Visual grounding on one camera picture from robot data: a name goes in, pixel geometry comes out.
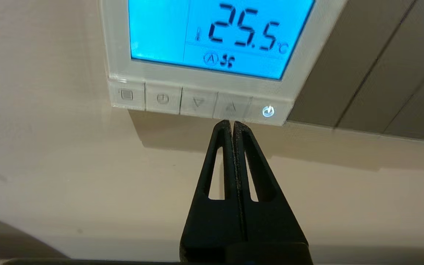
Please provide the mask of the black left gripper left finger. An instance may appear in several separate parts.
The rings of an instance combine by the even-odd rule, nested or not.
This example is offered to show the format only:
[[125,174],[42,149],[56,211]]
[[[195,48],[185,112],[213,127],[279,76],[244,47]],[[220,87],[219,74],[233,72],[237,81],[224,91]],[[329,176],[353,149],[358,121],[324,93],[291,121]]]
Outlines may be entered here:
[[[223,154],[225,198],[214,200],[209,194],[219,149]],[[212,131],[180,240],[180,261],[189,264],[226,263],[226,248],[243,240],[240,208],[231,125],[223,120]]]

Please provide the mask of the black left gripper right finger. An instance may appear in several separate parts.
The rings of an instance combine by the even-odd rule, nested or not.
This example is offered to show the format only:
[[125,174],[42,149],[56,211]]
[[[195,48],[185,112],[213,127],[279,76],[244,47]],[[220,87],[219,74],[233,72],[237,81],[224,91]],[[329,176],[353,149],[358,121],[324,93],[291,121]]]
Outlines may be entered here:
[[233,131],[243,239],[233,245],[235,264],[308,264],[308,241],[252,130]]

